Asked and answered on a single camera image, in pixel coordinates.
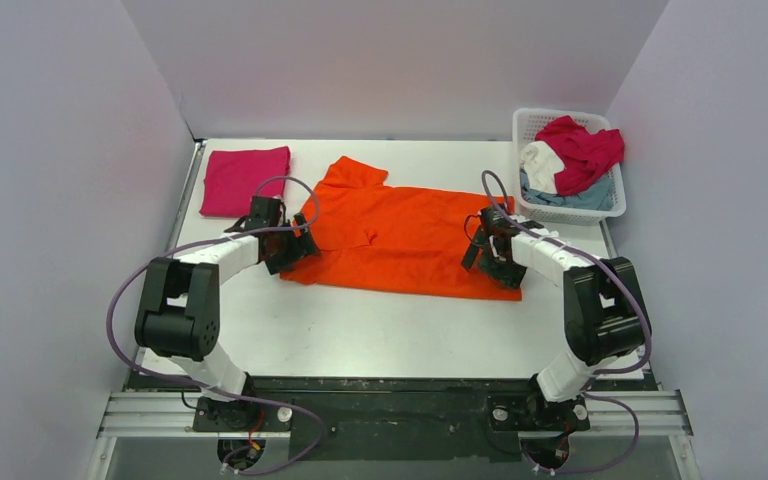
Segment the white table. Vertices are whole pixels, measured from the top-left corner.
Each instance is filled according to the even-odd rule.
[[[342,155],[388,170],[385,183],[392,186],[479,193],[484,169],[506,179],[509,194],[518,183],[509,142],[211,139],[178,244],[217,237],[233,222],[198,213],[211,152],[283,145],[292,151],[291,174],[311,187]],[[307,192],[288,182],[285,197],[293,213]],[[549,227],[577,247],[607,255],[599,226]],[[252,375],[528,378],[546,366],[565,341],[562,293],[532,271],[523,281],[523,301],[505,302],[302,286],[270,276],[260,266],[222,286],[219,341]],[[614,366],[636,360],[633,354]],[[143,365],[181,373],[151,351]],[[642,373],[614,377],[639,379]]]

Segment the laundry basket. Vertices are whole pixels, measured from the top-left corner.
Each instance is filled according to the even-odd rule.
[[[605,117],[581,112],[565,112],[563,110],[548,110],[543,108],[520,108],[514,112],[513,129],[513,159],[514,178],[516,178],[516,198],[519,211],[526,217],[538,222],[569,223],[573,225],[595,225],[608,217],[619,217],[625,213],[625,191],[622,184],[622,173],[619,164],[608,171],[608,176],[614,184],[611,197],[614,207],[609,211],[586,210],[581,208],[553,207],[528,203],[522,195],[519,180],[519,153],[527,144],[534,141],[537,132],[543,130],[552,120],[569,115],[579,125],[590,133],[599,130],[609,130],[611,124]]]

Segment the folded pink cloth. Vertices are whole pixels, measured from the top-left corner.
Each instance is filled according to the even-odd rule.
[[[204,201],[199,213],[208,217],[242,217],[249,214],[254,190],[270,177],[290,173],[290,148],[213,152],[204,177]],[[284,180],[269,182],[262,197],[284,194]]]

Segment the blue cloth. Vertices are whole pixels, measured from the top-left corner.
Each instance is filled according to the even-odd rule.
[[[614,208],[614,199],[611,198],[611,194],[614,192],[614,182],[608,175],[602,175],[590,188],[578,195],[569,197],[531,190],[528,185],[528,175],[522,169],[519,171],[519,182],[522,185],[522,197],[526,202],[535,205],[583,208],[603,212]]]

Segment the orange cloth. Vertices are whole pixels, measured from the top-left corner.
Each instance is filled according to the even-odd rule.
[[[311,227],[321,257],[307,257],[281,278],[397,293],[522,299],[461,259],[469,240],[464,218],[487,197],[428,188],[388,187],[386,170],[340,158],[314,188],[322,211]],[[313,217],[313,202],[302,208]],[[469,227],[475,231],[477,222]]]

